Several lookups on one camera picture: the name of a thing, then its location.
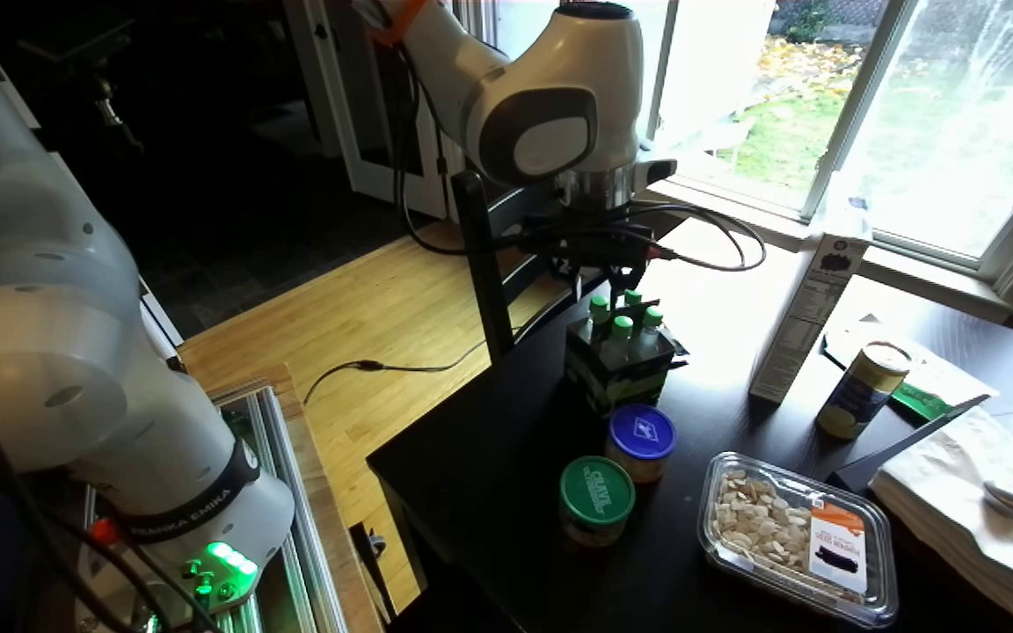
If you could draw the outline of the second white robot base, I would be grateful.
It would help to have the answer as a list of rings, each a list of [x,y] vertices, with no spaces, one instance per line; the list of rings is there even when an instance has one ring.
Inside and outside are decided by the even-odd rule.
[[[65,469],[192,615],[253,595],[292,492],[150,342],[141,273],[0,76],[0,470]]]

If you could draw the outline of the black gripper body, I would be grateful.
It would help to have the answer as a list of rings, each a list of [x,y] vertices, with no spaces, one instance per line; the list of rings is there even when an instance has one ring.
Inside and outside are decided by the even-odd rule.
[[[677,227],[677,217],[651,204],[617,210],[552,204],[522,220],[522,247],[539,254],[560,276],[609,281],[623,292],[645,276],[667,227]]]

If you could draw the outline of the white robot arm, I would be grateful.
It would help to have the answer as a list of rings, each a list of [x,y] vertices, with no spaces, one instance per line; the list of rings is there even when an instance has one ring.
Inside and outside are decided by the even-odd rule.
[[[498,183],[560,197],[552,217],[522,227],[522,247],[617,283],[645,273],[651,237],[626,210],[672,160],[635,157],[645,34],[631,6],[560,4],[515,58],[470,40],[440,0],[367,0],[362,19],[408,55],[437,125],[469,157],[453,200],[480,233],[470,254],[492,247],[480,185]]]

